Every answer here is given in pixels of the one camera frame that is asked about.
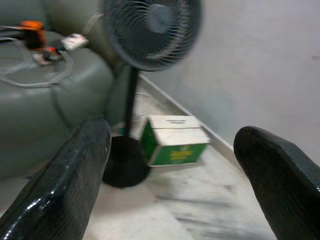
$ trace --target marble floor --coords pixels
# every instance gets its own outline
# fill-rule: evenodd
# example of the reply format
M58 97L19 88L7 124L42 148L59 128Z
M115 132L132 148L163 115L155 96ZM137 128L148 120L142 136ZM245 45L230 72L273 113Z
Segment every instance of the marble floor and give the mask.
M132 136L146 115L170 114L142 89ZM28 180L0 182L0 215ZM215 149L195 165L153 168L142 184L101 184L84 240L275 240L249 181Z

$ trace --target baseboard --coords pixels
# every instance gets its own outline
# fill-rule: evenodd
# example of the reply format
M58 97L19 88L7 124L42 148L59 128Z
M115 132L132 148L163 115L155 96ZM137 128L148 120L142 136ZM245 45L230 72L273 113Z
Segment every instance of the baseboard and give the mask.
M167 95L158 86L151 82L146 76L140 74L140 86L145 89L155 100L157 100L163 107L167 108L173 114L183 115L183 116L193 116L191 112L181 106L172 97ZM210 129L207 125L200 121L200 124L205 131L205 133L211 138L211 146L215 148L222 156L224 156L229 162L231 162L237 169L243 172L240 167L233 147L224 141L217 133Z

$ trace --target fan grille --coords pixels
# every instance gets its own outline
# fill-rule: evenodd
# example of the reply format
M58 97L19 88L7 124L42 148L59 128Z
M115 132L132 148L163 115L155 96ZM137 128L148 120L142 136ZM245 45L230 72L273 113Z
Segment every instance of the fan grille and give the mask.
M199 33L200 0L105 0L107 35L118 54L144 71L164 70L189 52Z

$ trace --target fan stand pole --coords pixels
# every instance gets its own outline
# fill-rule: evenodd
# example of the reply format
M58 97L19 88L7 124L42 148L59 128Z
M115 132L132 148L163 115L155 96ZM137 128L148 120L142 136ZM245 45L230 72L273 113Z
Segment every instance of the fan stand pole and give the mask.
M110 158L102 178L104 183L117 188L133 187L144 181L150 172L139 142L130 137L138 80L139 70L133 67L126 102L124 135L112 138Z

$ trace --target electric fan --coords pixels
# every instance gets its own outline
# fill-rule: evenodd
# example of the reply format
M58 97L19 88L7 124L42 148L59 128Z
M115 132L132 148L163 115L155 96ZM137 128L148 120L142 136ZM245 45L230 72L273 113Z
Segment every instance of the electric fan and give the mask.
M103 181L119 188L142 182L150 168L138 141L130 138L139 70L161 71L192 48L201 24L200 0L104 0L104 28L120 57L133 66L124 136L112 138Z

